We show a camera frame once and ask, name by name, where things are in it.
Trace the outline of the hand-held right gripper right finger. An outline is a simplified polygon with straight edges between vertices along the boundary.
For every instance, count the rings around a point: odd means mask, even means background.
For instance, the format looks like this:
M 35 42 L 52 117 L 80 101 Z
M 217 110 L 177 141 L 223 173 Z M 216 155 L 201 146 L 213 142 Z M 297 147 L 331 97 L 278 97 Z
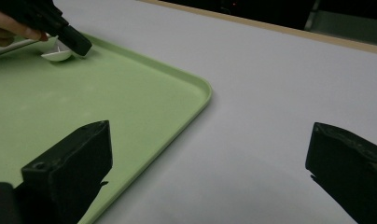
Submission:
M 377 224 L 377 146 L 345 129 L 314 124 L 305 168 L 357 224 Z

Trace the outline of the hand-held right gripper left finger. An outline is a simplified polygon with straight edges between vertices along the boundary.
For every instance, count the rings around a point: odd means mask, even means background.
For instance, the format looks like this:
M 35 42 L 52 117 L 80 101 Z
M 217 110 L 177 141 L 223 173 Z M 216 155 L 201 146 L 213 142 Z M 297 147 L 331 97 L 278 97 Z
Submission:
M 107 120 L 82 126 L 21 168 L 25 224 L 77 224 L 113 165 Z

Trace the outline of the white chopstick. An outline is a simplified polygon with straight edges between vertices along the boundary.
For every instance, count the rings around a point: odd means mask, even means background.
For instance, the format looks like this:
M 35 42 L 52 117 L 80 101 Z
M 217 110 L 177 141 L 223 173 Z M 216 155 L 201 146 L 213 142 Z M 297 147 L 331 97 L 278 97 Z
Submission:
M 66 61 L 73 55 L 73 51 L 70 50 L 61 41 L 59 41 L 56 37 L 47 35 L 47 38 L 54 40 L 54 42 L 52 47 L 46 51 L 34 49 L 30 50 L 30 47 L 33 47 L 35 44 L 37 44 L 37 41 L 25 38 L 18 38 L 15 39 L 7 47 L 0 47 L 0 56 L 17 53 L 35 54 L 47 61 L 56 63 Z

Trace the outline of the green plastic tray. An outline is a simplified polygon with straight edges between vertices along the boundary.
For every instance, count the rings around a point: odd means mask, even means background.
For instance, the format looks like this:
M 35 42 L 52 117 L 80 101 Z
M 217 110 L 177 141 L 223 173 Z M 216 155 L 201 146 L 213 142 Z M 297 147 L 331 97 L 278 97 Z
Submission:
M 86 57 L 42 58 L 53 43 L 0 55 L 0 181 L 75 129 L 110 124 L 113 168 L 79 224 L 93 222 L 206 107 L 210 84 L 102 39 Z

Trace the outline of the white metal stand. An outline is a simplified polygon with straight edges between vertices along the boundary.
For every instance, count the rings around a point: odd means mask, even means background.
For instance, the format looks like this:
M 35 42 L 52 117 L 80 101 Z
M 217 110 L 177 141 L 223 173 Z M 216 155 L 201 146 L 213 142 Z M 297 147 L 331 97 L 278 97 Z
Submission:
M 314 25 L 315 17 L 319 8 L 321 0 L 314 0 L 314 4 L 310 10 L 308 19 L 305 23 L 304 30 L 305 31 L 310 31 Z

